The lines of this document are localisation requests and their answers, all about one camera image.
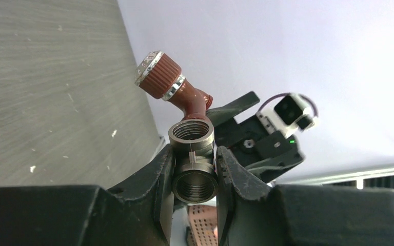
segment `gray wall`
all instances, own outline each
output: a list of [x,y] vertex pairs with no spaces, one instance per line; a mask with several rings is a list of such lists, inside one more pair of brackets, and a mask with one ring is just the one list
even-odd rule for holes
[[116,0],[0,0],[0,186],[143,167],[159,137],[135,67]]

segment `pegboard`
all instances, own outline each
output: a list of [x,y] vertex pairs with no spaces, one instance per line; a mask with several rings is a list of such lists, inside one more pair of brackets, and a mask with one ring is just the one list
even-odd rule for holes
[[188,209],[191,231],[189,238],[194,239],[197,246],[217,246],[218,240],[213,233],[217,226],[216,207],[196,205]]
[[191,228],[187,228],[186,230],[186,242],[188,243],[188,246],[197,246],[197,242],[195,241]]

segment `camera lens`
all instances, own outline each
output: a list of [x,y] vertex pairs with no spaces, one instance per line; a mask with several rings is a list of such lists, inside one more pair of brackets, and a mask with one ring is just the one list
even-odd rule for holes
[[293,124],[303,115],[303,109],[290,96],[285,96],[275,107],[274,111],[286,125]]
[[309,115],[306,115],[297,121],[297,125],[300,127],[302,131],[304,131],[308,127],[311,127],[312,124],[313,124],[313,119]]

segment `brown knob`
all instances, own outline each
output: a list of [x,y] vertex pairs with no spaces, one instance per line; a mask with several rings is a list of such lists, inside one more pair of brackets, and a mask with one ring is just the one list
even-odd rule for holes
[[150,52],[138,66],[135,84],[156,99],[169,101],[184,112],[184,119],[204,119],[212,96],[194,88],[182,69],[162,51]]
[[150,52],[136,70],[135,84],[160,99],[175,84],[181,72],[181,67],[162,51]]

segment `white backdrop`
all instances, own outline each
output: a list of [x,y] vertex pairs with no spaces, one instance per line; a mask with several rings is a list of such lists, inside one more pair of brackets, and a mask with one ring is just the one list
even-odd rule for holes
[[[321,125],[282,178],[394,163],[394,1],[119,0],[135,59],[163,50],[222,106],[253,90],[298,92]],[[149,98],[160,134],[182,118]],[[237,119],[251,116],[253,107]]]

